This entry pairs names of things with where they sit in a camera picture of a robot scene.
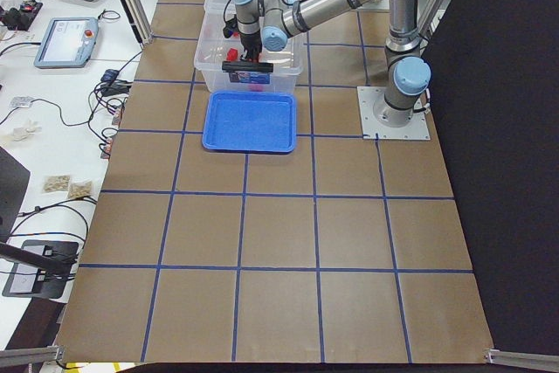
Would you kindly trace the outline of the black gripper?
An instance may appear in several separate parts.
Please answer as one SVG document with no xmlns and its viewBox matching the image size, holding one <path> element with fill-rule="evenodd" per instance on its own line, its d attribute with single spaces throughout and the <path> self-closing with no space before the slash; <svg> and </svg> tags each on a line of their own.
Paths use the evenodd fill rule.
<svg viewBox="0 0 559 373">
<path fill-rule="evenodd" d="M 240 32 L 239 37 L 241 45 L 244 49 L 240 59 L 248 62 L 259 62 L 259 56 L 262 53 L 262 40 L 260 32 L 257 31 L 251 34 Z"/>
</svg>

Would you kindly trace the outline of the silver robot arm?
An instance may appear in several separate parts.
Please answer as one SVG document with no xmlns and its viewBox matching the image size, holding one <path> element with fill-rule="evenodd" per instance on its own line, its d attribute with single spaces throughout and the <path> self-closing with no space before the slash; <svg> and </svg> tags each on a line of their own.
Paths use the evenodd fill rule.
<svg viewBox="0 0 559 373">
<path fill-rule="evenodd" d="M 373 0 L 229 0 L 235 14 L 224 20 L 223 34 L 238 34 L 250 69 L 261 68 L 264 50 L 280 52 L 289 38 L 305 33 Z M 388 85 L 375 104 L 375 117 L 385 126 L 400 128 L 414 115 L 426 91 L 430 67 L 420 60 L 422 36 L 418 29 L 418 0 L 388 0 L 390 34 L 385 42 Z"/>
</svg>

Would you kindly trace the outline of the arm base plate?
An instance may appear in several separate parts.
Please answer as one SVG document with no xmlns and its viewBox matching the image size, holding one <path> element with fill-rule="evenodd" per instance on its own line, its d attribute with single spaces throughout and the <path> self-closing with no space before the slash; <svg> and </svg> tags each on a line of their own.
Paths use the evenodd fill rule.
<svg viewBox="0 0 559 373">
<path fill-rule="evenodd" d="M 421 100 L 400 111 L 385 101 L 385 86 L 359 86 L 358 106 L 362 138 L 367 140 L 429 141 L 425 111 Z"/>
</svg>

